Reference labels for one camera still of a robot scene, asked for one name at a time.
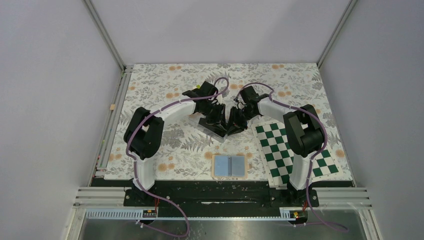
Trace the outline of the clear plastic card box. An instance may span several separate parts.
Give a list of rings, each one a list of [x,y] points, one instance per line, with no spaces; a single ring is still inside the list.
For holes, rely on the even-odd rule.
[[[217,124],[207,124],[206,117],[200,113],[194,113],[188,116],[189,123],[197,131],[209,136],[213,140],[223,143],[227,140],[225,118]]]

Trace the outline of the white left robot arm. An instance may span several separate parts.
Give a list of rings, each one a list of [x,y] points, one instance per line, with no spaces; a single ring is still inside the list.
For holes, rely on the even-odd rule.
[[[161,146],[164,128],[186,116],[199,113],[200,128],[210,137],[224,140],[227,134],[226,106],[222,103],[226,89],[219,90],[215,83],[203,82],[199,88],[187,90],[174,102],[150,111],[144,107],[135,110],[125,131],[126,154],[133,159],[132,191],[144,206],[152,204],[155,192],[153,156]]]

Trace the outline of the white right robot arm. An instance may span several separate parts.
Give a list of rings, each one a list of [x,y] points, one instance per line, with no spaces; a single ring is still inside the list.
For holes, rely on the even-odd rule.
[[[301,205],[311,195],[310,181],[313,161],[328,143],[328,135],[314,107],[291,106],[272,98],[271,93],[258,94],[253,84],[241,88],[230,109],[226,127],[228,136],[245,131],[248,121],[256,116],[270,117],[284,124],[288,145],[294,153],[294,166],[287,184],[287,201],[293,206]]]

